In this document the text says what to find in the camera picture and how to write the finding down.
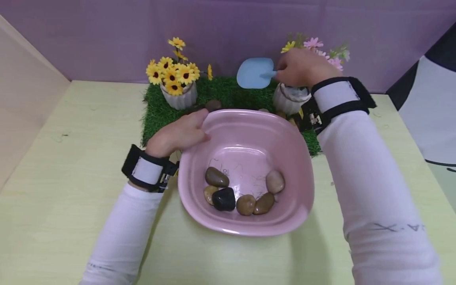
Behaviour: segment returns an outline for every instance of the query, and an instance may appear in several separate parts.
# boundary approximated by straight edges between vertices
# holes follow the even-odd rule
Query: wrist strap
[[[169,161],[168,157],[156,158],[146,154],[135,145],[131,145],[122,173],[135,185],[147,189],[149,192],[162,193],[168,184],[169,178],[179,168]]]
[[[333,100],[331,100],[331,98],[326,100],[328,97],[317,98],[316,100],[316,92],[319,89],[337,82],[347,82],[352,93],[346,98],[341,98],[336,97],[338,94],[331,91],[329,96],[333,97]],[[294,115],[293,119],[300,122],[300,124],[298,124],[300,131],[313,128],[317,135],[320,134],[331,123],[331,120],[338,115],[358,110],[369,114],[369,108],[372,109],[377,106],[369,91],[367,91],[364,85],[355,77],[335,77],[323,80],[312,87],[311,93],[312,98],[301,106],[302,111]]]

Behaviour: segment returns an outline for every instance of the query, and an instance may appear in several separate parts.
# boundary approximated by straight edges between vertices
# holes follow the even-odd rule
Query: hand
[[[166,157],[176,150],[208,140],[207,134],[200,129],[207,114],[208,110],[201,109],[164,126],[147,142],[146,154],[156,158]]]
[[[277,70],[275,79],[292,87],[312,88],[323,80],[342,76],[342,72],[323,56],[298,48],[292,48],[282,56]]]

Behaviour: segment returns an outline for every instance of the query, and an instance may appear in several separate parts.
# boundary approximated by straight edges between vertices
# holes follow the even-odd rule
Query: left hand
[[[147,142],[146,154],[156,158],[166,157],[176,150],[207,141],[208,135],[200,129],[207,114],[208,110],[201,109],[164,126]]]

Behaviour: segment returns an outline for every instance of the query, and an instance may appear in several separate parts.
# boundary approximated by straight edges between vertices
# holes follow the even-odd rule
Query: white sleeve
[[[98,237],[80,285],[133,284],[162,196],[125,185]]]
[[[314,94],[322,112],[358,97],[348,82]],[[372,119],[341,114],[318,135],[331,169],[357,285],[439,285],[439,260]]]

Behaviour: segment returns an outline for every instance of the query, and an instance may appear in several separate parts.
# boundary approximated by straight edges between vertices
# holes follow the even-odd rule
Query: table surface
[[[0,284],[76,284],[125,183],[145,84],[74,81],[0,194]],[[456,281],[456,215],[385,95],[371,112]],[[353,284],[342,216],[324,155],[312,159],[315,204],[290,234],[246,238],[203,228],[170,182],[138,284]]]

